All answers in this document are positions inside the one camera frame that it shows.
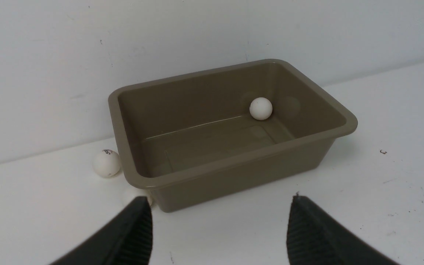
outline white ball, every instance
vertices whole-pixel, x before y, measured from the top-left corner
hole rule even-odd
[[[112,150],[102,150],[93,159],[93,169],[103,178],[114,176],[121,169],[119,155]]]
[[[250,105],[250,114],[253,118],[263,121],[269,116],[271,116],[272,113],[272,104],[271,101],[269,101],[266,98],[257,98],[254,99],[251,102]]]
[[[143,191],[139,188],[135,188],[133,186],[129,186],[125,189],[125,191],[122,193],[122,204],[123,206],[127,206],[133,199],[139,196],[146,196],[148,200],[148,204],[150,206],[153,205],[153,198],[150,195],[148,191]]]

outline plastic bin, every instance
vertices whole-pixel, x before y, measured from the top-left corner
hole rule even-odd
[[[249,114],[257,97],[273,104],[265,121]],[[109,107],[125,178],[165,212],[313,169],[358,125],[274,59],[126,86]]]

